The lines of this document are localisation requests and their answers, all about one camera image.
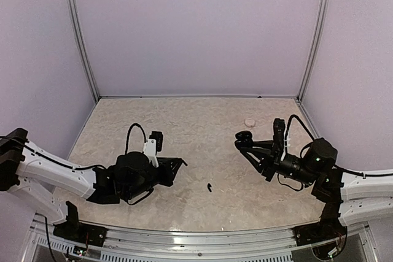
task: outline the white wall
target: white wall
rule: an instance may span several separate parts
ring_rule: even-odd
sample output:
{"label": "white wall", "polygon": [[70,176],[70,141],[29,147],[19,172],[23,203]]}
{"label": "white wall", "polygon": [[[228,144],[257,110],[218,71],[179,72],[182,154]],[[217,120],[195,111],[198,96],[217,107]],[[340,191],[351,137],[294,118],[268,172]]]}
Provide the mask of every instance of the white wall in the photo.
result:
{"label": "white wall", "polygon": [[[393,0],[329,2],[304,104],[346,168],[393,168],[392,16]],[[383,261],[393,256],[392,222],[371,222]]]}
{"label": "white wall", "polygon": [[295,96],[319,0],[76,0],[103,96]]}
{"label": "white wall", "polygon": [[[93,100],[66,0],[0,0],[0,134],[17,127],[66,157]],[[0,193],[0,261],[16,261],[34,212]]]}

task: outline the marble floor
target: marble floor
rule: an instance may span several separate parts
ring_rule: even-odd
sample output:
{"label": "marble floor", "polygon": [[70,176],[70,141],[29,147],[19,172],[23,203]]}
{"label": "marble floor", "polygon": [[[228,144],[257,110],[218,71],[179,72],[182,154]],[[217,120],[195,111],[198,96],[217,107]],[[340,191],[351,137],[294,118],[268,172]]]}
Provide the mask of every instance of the marble floor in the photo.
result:
{"label": "marble floor", "polygon": [[[81,220],[129,228],[165,231],[234,231],[296,225],[319,219],[324,204],[311,196],[266,182],[237,151],[233,142],[241,130],[251,130],[254,140],[271,139],[273,120],[301,116],[293,99],[257,98],[144,98],[102,99],[82,131],[70,161],[84,166],[115,164],[124,152],[128,127],[137,122],[147,136],[164,134],[158,156],[183,158],[172,187],[156,186],[154,193],[136,206],[125,202],[98,205],[56,189],[70,200]],[[253,118],[248,128],[244,120]],[[298,155],[309,142],[301,126],[290,130],[290,153]],[[142,134],[131,133],[130,149],[142,150]],[[283,180],[295,187],[298,183]],[[207,185],[212,185],[209,192]]]}

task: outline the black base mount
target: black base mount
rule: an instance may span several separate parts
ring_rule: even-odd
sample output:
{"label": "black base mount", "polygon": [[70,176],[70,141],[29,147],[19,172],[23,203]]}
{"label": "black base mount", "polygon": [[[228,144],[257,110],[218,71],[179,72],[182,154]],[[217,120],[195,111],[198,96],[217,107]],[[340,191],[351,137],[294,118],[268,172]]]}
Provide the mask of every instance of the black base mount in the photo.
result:
{"label": "black base mount", "polygon": [[55,225],[53,235],[73,242],[102,247],[106,238],[107,229],[102,226],[79,222],[78,210],[75,205],[67,201],[67,221]]}

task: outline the small white object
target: small white object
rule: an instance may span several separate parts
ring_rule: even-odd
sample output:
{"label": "small white object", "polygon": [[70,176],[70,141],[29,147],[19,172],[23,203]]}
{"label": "small white object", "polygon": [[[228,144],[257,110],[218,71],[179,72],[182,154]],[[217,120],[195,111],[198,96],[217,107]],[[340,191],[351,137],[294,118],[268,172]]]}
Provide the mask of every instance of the small white object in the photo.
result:
{"label": "small white object", "polygon": [[247,118],[247,119],[245,119],[244,124],[247,127],[254,127],[255,126],[255,120],[253,118]]}
{"label": "small white object", "polygon": [[337,253],[337,248],[335,247],[333,250],[331,250],[331,251],[328,253],[328,256],[331,257],[331,258],[333,258],[333,255],[336,254],[336,253]]}
{"label": "small white object", "polygon": [[145,142],[143,146],[143,153],[149,158],[150,162],[154,167],[158,167],[158,159],[156,157],[157,151],[156,151],[156,140],[155,139],[149,139],[147,142]]}

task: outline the wire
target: wire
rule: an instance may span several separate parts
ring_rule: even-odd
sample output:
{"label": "wire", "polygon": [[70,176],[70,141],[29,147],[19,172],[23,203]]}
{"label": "wire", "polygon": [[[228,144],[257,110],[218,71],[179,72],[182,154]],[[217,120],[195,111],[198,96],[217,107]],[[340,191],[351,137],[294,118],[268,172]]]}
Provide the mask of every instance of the wire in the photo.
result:
{"label": "wire", "polygon": [[303,189],[304,189],[304,184],[302,184],[301,183],[301,187],[300,188],[293,188],[292,186],[290,186],[289,184],[286,184],[286,183],[282,183],[281,181],[280,181],[280,174],[277,174],[277,180],[278,180],[278,183],[280,183],[281,185],[284,185],[285,187],[289,187],[291,190],[294,190],[294,191],[302,191]]}
{"label": "wire", "polygon": [[146,133],[145,133],[145,131],[143,130],[142,126],[141,126],[140,124],[138,124],[138,123],[133,123],[133,124],[130,126],[130,128],[128,129],[128,132],[127,132],[127,140],[125,141],[125,152],[124,152],[125,155],[126,155],[127,152],[128,152],[128,143],[129,143],[129,141],[130,141],[130,134],[131,134],[131,130],[132,130],[134,127],[138,127],[138,128],[142,131],[142,133],[143,133],[143,140],[144,140],[144,142],[146,142]]}
{"label": "wire", "polygon": [[24,147],[25,146],[25,144],[23,143],[23,142],[20,142],[20,141],[18,141],[17,139],[15,139],[15,138],[12,138],[12,137],[10,137],[10,136],[0,136],[0,139],[7,139],[7,140],[9,140],[9,141],[14,141],[14,142],[16,142],[18,145],[21,145],[22,147]]}
{"label": "wire", "polygon": [[148,193],[146,194],[146,195],[144,195],[143,197],[141,197],[139,200],[137,200],[136,202],[133,202],[132,204],[130,204],[128,201],[127,201],[127,204],[128,205],[130,205],[130,206],[134,206],[134,205],[136,205],[137,203],[139,203],[139,202],[141,202],[141,201],[143,201],[144,199],[146,199],[148,196],[150,196],[152,193],[153,193],[153,191],[154,191],[154,188],[151,188],[151,189],[149,189],[148,190]]}
{"label": "wire", "polygon": [[48,218],[45,217],[45,216],[44,216],[44,218],[45,218],[45,231],[47,233],[47,242],[48,242],[48,248],[49,248],[50,256],[52,257],[53,262],[57,262],[54,254],[52,252],[52,247],[50,246],[49,232],[48,232]]}
{"label": "wire", "polygon": [[348,174],[352,174],[352,175],[356,175],[356,176],[360,176],[363,178],[366,177],[387,177],[387,176],[393,176],[393,173],[385,173],[385,174],[366,174],[363,172],[356,172],[356,171],[352,171],[352,170],[348,170],[342,167],[337,166],[336,164],[334,164],[334,167],[336,167],[338,170],[341,170],[342,172],[348,173]]}
{"label": "wire", "polygon": [[[287,142],[287,137],[288,137],[288,134],[289,134],[289,127],[290,127],[290,124],[291,124],[291,122],[292,122],[292,119],[296,119],[296,120],[301,124],[301,126],[303,127],[303,129],[307,132],[307,134],[309,135],[309,137],[310,137],[313,141],[315,140],[314,136],[311,134],[310,130],[306,127],[306,125],[305,125],[305,124],[303,123],[303,121],[299,118],[299,116],[297,116],[297,115],[295,115],[295,114],[292,114],[292,115],[289,117],[289,119],[288,119],[288,125],[287,125],[287,129],[286,129],[286,132],[285,132],[285,137],[284,137],[284,141],[285,141],[285,142]],[[301,150],[301,152],[300,152],[300,158],[303,158],[303,157],[302,157],[302,154],[303,154],[304,150],[305,150],[306,148],[310,147],[311,144],[312,144],[312,142],[310,142],[309,144],[306,144],[306,145],[302,148],[302,150]],[[288,153],[288,146],[287,146],[287,145],[285,146],[285,151],[286,151],[286,153]],[[348,174],[352,174],[352,175],[356,175],[356,176],[361,176],[361,177],[363,177],[363,178],[366,178],[366,177],[388,177],[388,176],[393,176],[393,173],[385,173],[385,174],[365,174],[365,173],[363,173],[363,172],[356,172],[356,171],[352,171],[352,170],[348,170],[348,169],[339,167],[339,166],[337,166],[336,164],[334,164],[334,167],[336,167],[337,169],[341,170],[342,172],[345,172],[345,173],[348,173]]]}
{"label": "wire", "polygon": [[345,249],[345,246],[346,246],[346,241],[348,240],[348,228],[346,227],[345,228],[345,240],[344,240],[344,244],[340,247],[340,251],[337,253],[337,255],[335,255],[333,258],[336,258],[339,254],[341,254],[343,251],[344,251],[344,249]]}
{"label": "wire", "polygon": [[[288,134],[289,134],[289,128],[290,128],[290,124],[292,123],[292,120],[296,119],[301,126],[303,127],[303,129],[307,132],[307,134],[309,135],[309,137],[314,141],[315,138],[314,136],[311,134],[310,130],[307,128],[307,126],[303,123],[303,121],[301,120],[301,118],[299,118],[298,115],[292,114],[289,119],[288,119],[288,125],[287,125],[287,129],[285,131],[285,137],[284,137],[284,142],[287,142],[287,138],[288,138]],[[288,146],[285,146],[285,152],[288,153]]]}
{"label": "wire", "polygon": [[300,151],[300,158],[301,158],[301,159],[303,159],[303,152],[304,152],[307,148],[309,148],[309,147],[311,146],[311,144],[313,144],[313,142],[309,142],[308,144],[306,144],[306,145],[302,148],[302,150]]}

